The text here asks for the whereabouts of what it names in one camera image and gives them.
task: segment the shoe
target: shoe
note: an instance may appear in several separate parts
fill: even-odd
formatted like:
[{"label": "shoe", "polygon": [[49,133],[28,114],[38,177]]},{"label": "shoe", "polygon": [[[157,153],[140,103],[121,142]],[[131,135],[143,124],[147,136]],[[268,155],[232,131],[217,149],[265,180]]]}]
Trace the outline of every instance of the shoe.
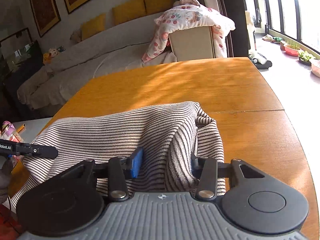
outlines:
[{"label": "shoe", "polygon": [[280,43],[282,41],[282,38],[280,37],[273,37],[273,40],[271,41],[272,43]]},{"label": "shoe", "polygon": [[273,37],[270,35],[270,34],[267,34],[266,36],[263,36],[262,39],[264,41],[272,41],[273,40]]}]

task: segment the floral blanket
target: floral blanket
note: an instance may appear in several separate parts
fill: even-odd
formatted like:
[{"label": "floral blanket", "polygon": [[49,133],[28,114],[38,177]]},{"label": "floral blanket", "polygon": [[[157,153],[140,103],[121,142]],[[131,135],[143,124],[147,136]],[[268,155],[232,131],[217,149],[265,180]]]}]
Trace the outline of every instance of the floral blanket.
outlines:
[{"label": "floral blanket", "polygon": [[225,38],[235,29],[235,23],[218,11],[201,5],[197,0],[180,0],[177,3],[178,6],[155,19],[155,36],[142,61],[147,62],[164,51],[169,33],[199,26],[211,26],[215,57],[227,57]]}]

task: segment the striped cloth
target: striped cloth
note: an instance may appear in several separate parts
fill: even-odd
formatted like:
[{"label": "striped cloth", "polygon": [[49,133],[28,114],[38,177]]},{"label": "striped cloth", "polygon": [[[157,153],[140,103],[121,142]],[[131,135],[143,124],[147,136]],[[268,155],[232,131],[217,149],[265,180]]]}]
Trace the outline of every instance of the striped cloth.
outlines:
[{"label": "striped cloth", "polygon": [[[198,180],[191,174],[190,155],[210,156],[224,162],[222,140],[216,121],[196,102],[148,106],[94,118],[64,118],[40,133],[34,144],[55,146],[54,160],[25,157],[30,177],[12,198],[18,199],[36,185],[85,159],[96,163],[130,156],[142,146],[144,156],[139,177],[127,180],[134,191],[194,191]],[[97,191],[107,193],[107,179],[98,179]],[[225,193],[225,180],[218,180],[218,195]]]}]

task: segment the black circular pad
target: black circular pad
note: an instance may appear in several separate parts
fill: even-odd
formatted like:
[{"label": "black circular pad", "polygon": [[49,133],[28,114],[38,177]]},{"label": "black circular pad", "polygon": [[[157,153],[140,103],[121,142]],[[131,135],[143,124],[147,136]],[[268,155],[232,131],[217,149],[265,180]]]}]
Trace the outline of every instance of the black circular pad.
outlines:
[{"label": "black circular pad", "polygon": [[221,200],[225,216],[241,228],[278,235],[300,228],[308,215],[308,201],[297,190],[272,177],[243,179]]},{"label": "black circular pad", "polygon": [[102,197],[81,179],[52,179],[26,192],[17,203],[19,223],[39,236],[66,236],[101,214]]},{"label": "black circular pad", "polygon": [[280,211],[285,206],[284,197],[271,191],[256,192],[249,197],[248,201],[254,209],[265,213]]}]

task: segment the pencil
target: pencil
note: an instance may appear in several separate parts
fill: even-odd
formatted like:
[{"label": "pencil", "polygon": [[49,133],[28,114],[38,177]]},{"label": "pencil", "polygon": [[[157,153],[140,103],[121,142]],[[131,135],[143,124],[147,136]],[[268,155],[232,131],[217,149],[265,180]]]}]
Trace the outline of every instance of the pencil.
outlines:
[{"label": "pencil", "polygon": [[25,124],[23,124],[22,126],[20,126],[18,129],[17,129],[17,133],[20,133],[24,128],[25,128]]}]

